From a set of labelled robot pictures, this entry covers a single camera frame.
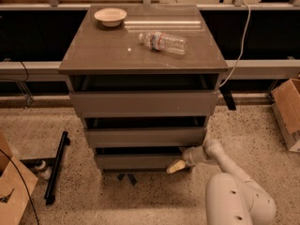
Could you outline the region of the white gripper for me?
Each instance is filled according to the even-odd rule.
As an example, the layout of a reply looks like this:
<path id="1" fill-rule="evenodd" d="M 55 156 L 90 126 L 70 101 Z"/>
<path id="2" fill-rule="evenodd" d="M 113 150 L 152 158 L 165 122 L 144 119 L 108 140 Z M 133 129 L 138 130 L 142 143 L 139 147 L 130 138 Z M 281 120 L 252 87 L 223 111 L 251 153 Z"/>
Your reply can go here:
<path id="1" fill-rule="evenodd" d="M 186 165 L 196 166 L 198 163 L 205 162 L 205 155 L 201 146 L 189 147 L 182 154 L 182 159 L 173 162 L 166 170 L 167 173 L 176 173 L 183 170 Z"/>

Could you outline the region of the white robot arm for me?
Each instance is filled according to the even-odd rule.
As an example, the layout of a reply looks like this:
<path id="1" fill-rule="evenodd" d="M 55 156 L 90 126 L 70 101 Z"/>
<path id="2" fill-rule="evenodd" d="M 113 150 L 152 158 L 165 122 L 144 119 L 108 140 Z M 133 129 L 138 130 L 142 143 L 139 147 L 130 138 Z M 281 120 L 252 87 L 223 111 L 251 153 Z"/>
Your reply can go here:
<path id="1" fill-rule="evenodd" d="M 271 225 L 277 212 L 273 198 L 225 152 L 217 140 L 190 147 L 166 170 L 175 173 L 198 163 L 217 164 L 221 172 L 205 189 L 207 225 Z"/>

